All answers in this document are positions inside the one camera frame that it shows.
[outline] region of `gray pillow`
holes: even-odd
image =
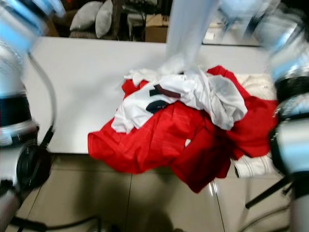
[[[90,28],[95,23],[96,16],[102,4],[100,1],[91,1],[82,6],[73,18],[70,31]]]
[[[112,24],[112,1],[106,0],[98,11],[96,17],[96,35],[101,38],[111,28]]]

